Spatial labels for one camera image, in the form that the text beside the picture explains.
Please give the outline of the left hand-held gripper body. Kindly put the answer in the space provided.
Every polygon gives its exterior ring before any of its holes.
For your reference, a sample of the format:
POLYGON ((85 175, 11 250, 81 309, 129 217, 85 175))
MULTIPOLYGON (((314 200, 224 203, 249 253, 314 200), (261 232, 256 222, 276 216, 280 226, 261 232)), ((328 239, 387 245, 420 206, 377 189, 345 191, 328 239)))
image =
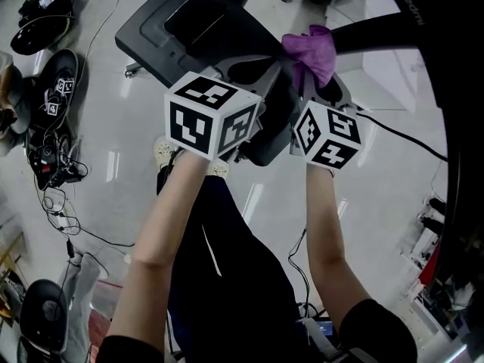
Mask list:
POLYGON ((166 139, 208 160, 246 141, 261 98, 187 72, 164 95, 166 139))

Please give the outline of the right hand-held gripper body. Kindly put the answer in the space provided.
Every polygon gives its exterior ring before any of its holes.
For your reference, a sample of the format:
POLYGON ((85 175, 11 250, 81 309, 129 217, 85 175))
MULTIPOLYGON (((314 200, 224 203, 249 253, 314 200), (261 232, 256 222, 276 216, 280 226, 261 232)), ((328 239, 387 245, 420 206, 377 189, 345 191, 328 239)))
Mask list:
POLYGON ((342 169, 361 149, 356 118, 308 101, 294 134, 305 161, 326 169, 342 169))

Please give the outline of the purple cloth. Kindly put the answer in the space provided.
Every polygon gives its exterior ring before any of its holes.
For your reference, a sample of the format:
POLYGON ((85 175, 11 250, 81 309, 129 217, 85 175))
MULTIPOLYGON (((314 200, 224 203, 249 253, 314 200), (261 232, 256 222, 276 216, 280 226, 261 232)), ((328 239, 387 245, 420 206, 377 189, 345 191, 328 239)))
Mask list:
POLYGON ((282 36, 281 45, 287 55, 295 60, 292 66, 293 84, 302 88, 302 74, 313 73, 317 88, 325 87, 335 71, 337 52, 331 31, 322 25, 309 26, 309 34, 282 36))

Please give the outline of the person's right forearm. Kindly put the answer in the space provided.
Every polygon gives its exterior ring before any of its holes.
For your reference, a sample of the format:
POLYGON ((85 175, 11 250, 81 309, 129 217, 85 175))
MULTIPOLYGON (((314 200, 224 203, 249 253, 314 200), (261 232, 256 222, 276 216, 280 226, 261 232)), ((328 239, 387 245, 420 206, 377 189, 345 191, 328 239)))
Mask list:
POLYGON ((306 246, 313 283, 334 327, 370 296, 349 267, 337 211, 334 178, 327 169, 306 166, 306 246))

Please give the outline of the person's left forearm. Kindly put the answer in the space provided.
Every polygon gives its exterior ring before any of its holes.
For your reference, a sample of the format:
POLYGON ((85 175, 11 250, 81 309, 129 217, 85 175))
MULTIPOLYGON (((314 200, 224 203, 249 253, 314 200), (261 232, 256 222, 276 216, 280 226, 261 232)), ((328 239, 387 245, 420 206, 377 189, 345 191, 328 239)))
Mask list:
POLYGON ((208 160, 191 152, 176 160, 135 245, 110 336, 164 350, 172 267, 208 166, 208 160))

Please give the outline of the person's left white shoe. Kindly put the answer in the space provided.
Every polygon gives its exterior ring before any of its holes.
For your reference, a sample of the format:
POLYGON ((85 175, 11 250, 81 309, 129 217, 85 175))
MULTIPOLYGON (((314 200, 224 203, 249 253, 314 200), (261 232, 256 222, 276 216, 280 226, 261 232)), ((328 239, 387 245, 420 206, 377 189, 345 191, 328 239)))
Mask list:
POLYGON ((169 165, 172 154, 176 152, 177 149, 178 146, 168 141, 165 135, 161 135, 156 139, 153 151, 158 170, 169 165))

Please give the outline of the person's white shoe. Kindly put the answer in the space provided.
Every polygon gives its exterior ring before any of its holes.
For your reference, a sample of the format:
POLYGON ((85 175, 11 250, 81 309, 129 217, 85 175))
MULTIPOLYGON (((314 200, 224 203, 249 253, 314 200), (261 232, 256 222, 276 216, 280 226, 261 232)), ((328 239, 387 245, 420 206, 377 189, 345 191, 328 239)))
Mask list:
POLYGON ((220 160, 219 158, 216 158, 214 161, 212 161, 206 171, 207 175, 213 175, 223 179, 228 177, 228 173, 229 164, 224 160, 220 160))
POLYGON ((156 139, 153 151, 158 170, 169 165, 172 154, 176 152, 177 149, 178 146, 168 141, 165 135, 161 135, 156 139))

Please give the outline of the person's right white shoe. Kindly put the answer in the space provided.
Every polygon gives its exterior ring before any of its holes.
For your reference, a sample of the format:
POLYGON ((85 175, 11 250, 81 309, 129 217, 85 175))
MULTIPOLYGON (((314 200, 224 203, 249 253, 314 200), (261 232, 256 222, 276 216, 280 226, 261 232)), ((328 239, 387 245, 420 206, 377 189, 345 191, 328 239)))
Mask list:
POLYGON ((216 158, 214 161, 212 161, 206 171, 207 175, 213 175, 223 179, 228 177, 228 173, 229 164, 224 160, 220 160, 219 158, 216 158))

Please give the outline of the cluttered white shelf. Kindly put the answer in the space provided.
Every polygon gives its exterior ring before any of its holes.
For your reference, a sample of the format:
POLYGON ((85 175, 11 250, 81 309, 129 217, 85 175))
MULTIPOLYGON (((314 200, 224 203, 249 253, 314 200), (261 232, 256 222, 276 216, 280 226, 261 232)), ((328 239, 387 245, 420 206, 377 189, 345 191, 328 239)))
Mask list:
POLYGON ((437 338, 462 340, 484 328, 484 225, 453 222, 445 202, 428 197, 400 256, 409 267, 392 310, 419 350, 437 338))

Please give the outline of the black open dome case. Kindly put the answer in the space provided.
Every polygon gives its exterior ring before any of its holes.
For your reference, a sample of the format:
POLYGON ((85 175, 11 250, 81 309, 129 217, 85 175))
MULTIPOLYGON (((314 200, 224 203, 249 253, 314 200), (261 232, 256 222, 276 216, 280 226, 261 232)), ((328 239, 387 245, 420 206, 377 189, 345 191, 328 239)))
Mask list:
POLYGON ((36 78, 33 87, 31 121, 29 125, 31 129, 50 132, 63 125, 76 90, 78 68, 78 57, 70 49, 60 50, 48 60, 39 77, 36 78), (75 79, 75 88, 71 94, 62 95, 55 90, 54 87, 60 77, 75 79), (57 116, 49 116, 45 112, 46 102, 60 105, 57 116))

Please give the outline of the person's legs in dark trousers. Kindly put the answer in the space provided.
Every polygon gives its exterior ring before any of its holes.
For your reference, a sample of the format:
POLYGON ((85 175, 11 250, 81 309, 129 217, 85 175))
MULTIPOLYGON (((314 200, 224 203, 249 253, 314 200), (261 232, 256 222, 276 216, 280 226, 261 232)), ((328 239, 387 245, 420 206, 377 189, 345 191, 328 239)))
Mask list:
POLYGON ((254 236, 226 181, 208 175, 178 249, 168 310, 186 363, 300 363, 293 287, 254 236))

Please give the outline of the white power strip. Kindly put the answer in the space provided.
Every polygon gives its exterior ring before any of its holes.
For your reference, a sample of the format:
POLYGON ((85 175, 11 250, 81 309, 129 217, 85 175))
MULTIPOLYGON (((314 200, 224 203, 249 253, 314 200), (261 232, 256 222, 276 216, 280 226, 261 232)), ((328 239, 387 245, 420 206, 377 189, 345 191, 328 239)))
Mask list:
POLYGON ((64 233, 71 232, 71 221, 67 218, 67 211, 63 205, 63 202, 57 200, 52 207, 53 220, 56 226, 64 233))

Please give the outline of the black dome backpack with screen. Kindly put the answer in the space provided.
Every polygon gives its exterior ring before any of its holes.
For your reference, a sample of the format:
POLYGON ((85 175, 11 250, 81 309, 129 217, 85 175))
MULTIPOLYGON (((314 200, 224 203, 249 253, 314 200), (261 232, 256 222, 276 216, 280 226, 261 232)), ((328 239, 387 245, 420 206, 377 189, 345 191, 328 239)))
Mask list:
POLYGON ((18 13, 19 30, 11 48, 21 55, 50 48, 69 32, 75 20, 71 0, 26 0, 18 13))

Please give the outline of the black device with screen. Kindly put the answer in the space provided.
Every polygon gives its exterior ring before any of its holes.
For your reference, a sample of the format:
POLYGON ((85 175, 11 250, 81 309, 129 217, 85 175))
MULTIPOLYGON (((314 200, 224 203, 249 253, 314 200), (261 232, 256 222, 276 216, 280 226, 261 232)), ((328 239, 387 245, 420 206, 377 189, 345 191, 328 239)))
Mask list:
POLYGON ((315 337, 319 334, 324 335, 325 337, 332 337, 334 335, 334 327, 331 321, 302 318, 300 322, 304 325, 308 335, 311 337, 315 337))

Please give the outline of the wooden stool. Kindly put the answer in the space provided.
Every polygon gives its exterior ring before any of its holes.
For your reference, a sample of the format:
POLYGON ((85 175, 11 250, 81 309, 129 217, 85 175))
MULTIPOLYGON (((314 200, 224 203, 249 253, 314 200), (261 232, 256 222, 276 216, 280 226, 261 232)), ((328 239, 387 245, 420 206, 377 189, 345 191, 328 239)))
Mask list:
POLYGON ((19 317, 26 285, 17 263, 21 255, 14 255, 14 250, 23 240, 21 231, 12 242, 4 247, 0 243, 0 318, 13 324, 19 317))

